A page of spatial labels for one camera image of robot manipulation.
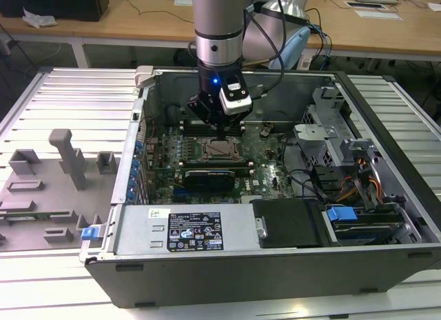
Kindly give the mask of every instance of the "sticker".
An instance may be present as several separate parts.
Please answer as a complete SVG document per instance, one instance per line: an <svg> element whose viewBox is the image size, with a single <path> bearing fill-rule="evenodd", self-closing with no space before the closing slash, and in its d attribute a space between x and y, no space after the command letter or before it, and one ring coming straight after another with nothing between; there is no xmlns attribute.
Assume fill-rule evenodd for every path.
<svg viewBox="0 0 441 320"><path fill-rule="evenodd" d="M170 209L155 210L170 212ZM221 214L169 213L167 249L170 252L223 250Z"/></svg>
<svg viewBox="0 0 441 320"><path fill-rule="evenodd" d="M166 219L170 214L169 208L150 208L149 219Z"/></svg>

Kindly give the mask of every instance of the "wire bundle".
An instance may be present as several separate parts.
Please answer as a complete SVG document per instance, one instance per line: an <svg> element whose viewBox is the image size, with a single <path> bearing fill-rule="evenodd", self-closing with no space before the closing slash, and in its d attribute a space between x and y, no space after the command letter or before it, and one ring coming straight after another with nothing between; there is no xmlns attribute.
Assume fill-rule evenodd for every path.
<svg viewBox="0 0 441 320"><path fill-rule="evenodd" d="M328 60L328 58L329 58L330 55L331 55L331 51L332 51L332 39L331 39L331 37L330 37L328 34L325 34L325 33L323 32L323 28L322 28L322 17L321 17L321 15L320 15L320 11L317 10L316 8L310 8L310 9L306 10L305 12L309 12L309 11L316 11L316 12L317 12L317 15L318 15L318 25L316 25L316 24L314 24L314 23L311 23L311 22L309 22L309 25L310 25L313 29L315 29L316 32L318 32L318 34L320 35L320 40L321 40L321 42L322 42L321 47L320 47L320 49L319 49L317 55L311 60L311 62L313 63L313 62L314 62L314 61L320 56L320 53L322 53L323 47L325 46L325 43L326 43L326 46L325 46L325 60L323 61L322 65L320 66L320 70L323 70L323 68L324 68L324 66L325 66L325 64L326 64L326 61Z"/></svg>

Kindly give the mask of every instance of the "paper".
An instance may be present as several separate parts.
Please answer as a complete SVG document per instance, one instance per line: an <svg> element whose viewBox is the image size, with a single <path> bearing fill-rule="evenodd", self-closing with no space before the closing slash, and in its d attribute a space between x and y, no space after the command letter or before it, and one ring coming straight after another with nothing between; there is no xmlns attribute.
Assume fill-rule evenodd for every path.
<svg viewBox="0 0 441 320"><path fill-rule="evenodd" d="M174 5L178 6L192 6L193 0L174 0Z"/></svg>
<svg viewBox="0 0 441 320"><path fill-rule="evenodd" d="M428 3L427 5L432 11L436 11L436 12L441 11L441 4Z"/></svg>
<svg viewBox="0 0 441 320"><path fill-rule="evenodd" d="M372 12L372 11L354 11L362 18L371 19L388 19L388 20L402 20L398 14L395 13L383 13L383 12Z"/></svg>
<svg viewBox="0 0 441 320"><path fill-rule="evenodd" d="M28 12L25 9L23 9L23 11L25 12L23 21L30 24L32 27L40 28L40 27L58 25L58 23L55 21L55 18L53 16L50 15L41 16Z"/></svg>

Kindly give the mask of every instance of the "blue latch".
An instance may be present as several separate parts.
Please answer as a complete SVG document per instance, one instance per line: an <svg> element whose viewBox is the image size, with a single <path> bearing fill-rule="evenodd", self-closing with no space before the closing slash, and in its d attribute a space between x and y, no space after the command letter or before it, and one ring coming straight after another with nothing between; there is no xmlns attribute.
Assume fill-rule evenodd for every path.
<svg viewBox="0 0 441 320"><path fill-rule="evenodd" d="M99 228L89 227L84 228L81 232L81 239L83 241L97 241L99 239Z"/></svg>
<svg viewBox="0 0 441 320"><path fill-rule="evenodd" d="M331 221L356 221L358 220L356 211L349 206L333 206L326 211Z"/></svg>

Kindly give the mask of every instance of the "black plastic cover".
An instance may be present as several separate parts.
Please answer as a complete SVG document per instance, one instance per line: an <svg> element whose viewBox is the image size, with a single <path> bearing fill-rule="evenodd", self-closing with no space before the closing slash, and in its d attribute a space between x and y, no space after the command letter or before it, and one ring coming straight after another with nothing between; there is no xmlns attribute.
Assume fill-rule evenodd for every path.
<svg viewBox="0 0 441 320"><path fill-rule="evenodd" d="M302 199L258 199L252 202L254 216L263 218L267 238L262 248L317 248L330 246L320 206Z"/></svg>

